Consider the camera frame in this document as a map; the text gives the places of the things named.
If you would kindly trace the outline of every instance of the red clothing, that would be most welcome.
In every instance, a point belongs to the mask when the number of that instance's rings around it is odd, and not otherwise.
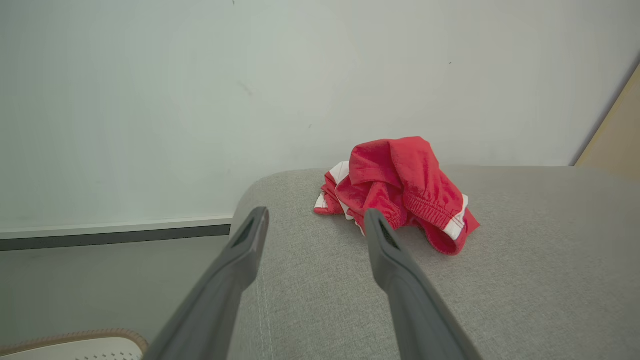
[[[375,208],[394,229],[423,228],[444,254],[459,253],[479,226],[467,209],[468,197],[440,170],[430,144],[420,137],[358,145],[348,164],[338,164],[325,180],[316,213],[345,213],[364,229],[365,211]]]

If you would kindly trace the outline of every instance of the gray floor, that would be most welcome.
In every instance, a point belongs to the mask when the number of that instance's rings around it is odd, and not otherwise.
[[[0,252],[0,346],[121,327],[151,342],[228,236]]]

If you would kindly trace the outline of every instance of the sofa cushion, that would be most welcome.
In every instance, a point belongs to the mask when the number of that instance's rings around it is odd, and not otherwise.
[[[398,235],[486,359],[640,357],[640,186],[598,170],[443,167],[481,226],[457,256]],[[366,239],[313,207],[327,169],[255,183],[271,213],[256,281],[243,293],[230,359],[399,358]]]

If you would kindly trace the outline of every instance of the gray fabric upholstery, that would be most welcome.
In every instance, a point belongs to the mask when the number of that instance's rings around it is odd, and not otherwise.
[[[242,198],[232,233],[255,206],[271,222],[230,359],[399,357],[365,238],[312,211],[325,171],[275,174]],[[640,358],[640,186],[583,168],[444,171],[481,224],[462,253],[398,234],[484,358]]]

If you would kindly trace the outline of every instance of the white wall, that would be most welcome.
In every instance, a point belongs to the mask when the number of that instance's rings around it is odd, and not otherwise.
[[[378,138],[568,165],[639,17],[638,0],[0,1],[0,228],[230,215],[260,177]]]

